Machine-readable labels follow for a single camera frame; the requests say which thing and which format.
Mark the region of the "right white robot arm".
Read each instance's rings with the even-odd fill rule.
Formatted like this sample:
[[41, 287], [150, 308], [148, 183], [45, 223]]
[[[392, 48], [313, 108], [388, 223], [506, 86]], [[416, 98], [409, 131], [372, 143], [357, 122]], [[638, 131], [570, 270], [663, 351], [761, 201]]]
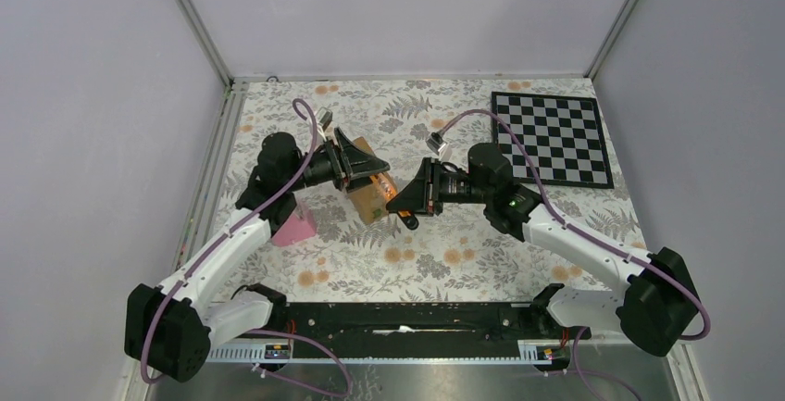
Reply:
[[704, 314], [683, 257], [624, 245], [578, 223], [513, 175], [495, 144], [473, 145], [467, 168], [423, 158], [415, 178], [391, 201], [391, 212], [437, 216], [444, 204], [482, 204], [495, 230], [558, 254], [605, 285], [603, 291], [551, 284], [537, 297], [532, 329], [553, 338], [566, 327], [620, 332], [642, 351], [666, 356]]

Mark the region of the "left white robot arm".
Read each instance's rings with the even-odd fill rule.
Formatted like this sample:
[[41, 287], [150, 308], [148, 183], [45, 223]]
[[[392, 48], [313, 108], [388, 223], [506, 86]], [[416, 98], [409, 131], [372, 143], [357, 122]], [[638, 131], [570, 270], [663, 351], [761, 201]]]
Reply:
[[124, 352], [178, 382], [189, 381], [208, 354], [254, 329], [284, 331], [287, 313], [256, 290], [212, 302], [233, 271], [267, 244], [297, 209], [295, 192], [330, 182], [336, 189], [388, 171], [390, 165], [349, 140], [333, 138], [303, 153], [288, 132], [267, 136], [246, 188], [222, 229], [160, 284], [139, 284], [127, 300]]

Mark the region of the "orange black utility knife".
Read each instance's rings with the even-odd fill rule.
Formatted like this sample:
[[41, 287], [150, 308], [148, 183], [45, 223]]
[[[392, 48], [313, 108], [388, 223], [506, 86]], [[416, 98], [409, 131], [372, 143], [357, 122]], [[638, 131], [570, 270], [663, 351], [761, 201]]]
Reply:
[[380, 190], [380, 193], [386, 200], [392, 200], [397, 195], [397, 189], [393, 182], [384, 174], [378, 174], [371, 177], [373, 183]]

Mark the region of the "brown cardboard express box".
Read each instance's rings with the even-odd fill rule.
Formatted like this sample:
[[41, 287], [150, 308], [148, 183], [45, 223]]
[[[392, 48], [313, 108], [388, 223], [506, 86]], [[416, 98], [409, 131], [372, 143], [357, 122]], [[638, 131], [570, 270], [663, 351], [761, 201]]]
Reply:
[[[396, 186], [393, 178], [387, 172], [385, 173], [387, 174], [389, 180], [394, 183], [398, 191], [398, 187]], [[386, 200], [384, 198], [377, 186], [367, 186], [363, 189], [346, 195], [354, 205], [355, 211], [357, 212], [360, 220], [366, 225], [370, 225], [378, 220], [384, 219], [389, 215], [389, 212], [386, 209], [386, 204], [390, 200]]]

